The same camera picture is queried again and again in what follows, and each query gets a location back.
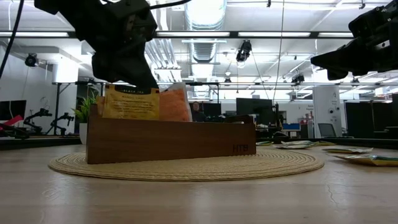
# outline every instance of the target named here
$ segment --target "red object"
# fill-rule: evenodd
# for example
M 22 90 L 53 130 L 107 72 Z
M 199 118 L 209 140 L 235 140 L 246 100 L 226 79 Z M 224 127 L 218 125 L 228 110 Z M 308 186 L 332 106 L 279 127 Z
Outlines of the red object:
M 20 115 L 18 115 L 18 116 L 15 116 L 14 118 L 12 118 L 11 120 L 4 122 L 3 124 L 12 126 L 13 124 L 17 123 L 18 121 L 23 121 L 23 120 L 24 119 Z

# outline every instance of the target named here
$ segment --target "wooden table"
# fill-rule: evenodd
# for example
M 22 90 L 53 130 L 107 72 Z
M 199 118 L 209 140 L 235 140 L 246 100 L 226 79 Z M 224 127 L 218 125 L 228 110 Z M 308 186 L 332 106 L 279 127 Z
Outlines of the wooden table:
M 326 160 L 299 175 L 229 182 L 135 182 L 60 174 L 82 146 L 0 151 L 0 223 L 397 223 L 398 168 Z M 398 151 L 376 150 L 398 156 Z

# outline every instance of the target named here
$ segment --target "round placemat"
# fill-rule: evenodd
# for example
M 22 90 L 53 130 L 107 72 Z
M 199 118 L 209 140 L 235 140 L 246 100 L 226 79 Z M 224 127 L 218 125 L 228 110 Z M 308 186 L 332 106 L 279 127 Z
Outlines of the round placemat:
M 256 155 L 171 161 L 88 165 L 85 153 L 53 159 L 49 167 L 67 174 L 123 180 L 217 181 L 278 177 L 323 167 L 323 161 L 280 149 L 257 149 Z

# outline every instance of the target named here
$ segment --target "wooden tray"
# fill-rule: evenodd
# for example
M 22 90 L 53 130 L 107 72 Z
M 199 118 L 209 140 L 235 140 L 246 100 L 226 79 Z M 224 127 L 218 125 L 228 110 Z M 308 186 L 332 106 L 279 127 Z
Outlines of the wooden tray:
M 138 162 L 256 153 L 252 123 L 193 123 L 101 118 L 92 105 L 88 164 Z

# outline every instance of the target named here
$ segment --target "potted plant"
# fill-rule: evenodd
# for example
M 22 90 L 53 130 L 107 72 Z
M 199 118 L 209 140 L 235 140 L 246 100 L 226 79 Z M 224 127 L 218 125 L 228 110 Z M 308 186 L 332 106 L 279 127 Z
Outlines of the potted plant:
M 83 104 L 77 109 L 72 109 L 75 112 L 77 119 L 79 119 L 79 135 L 82 144 L 86 144 L 87 140 L 87 121 L 90 113 L 90 105 L 95 104 L 94 97 L 87 97 L 83 100 Z

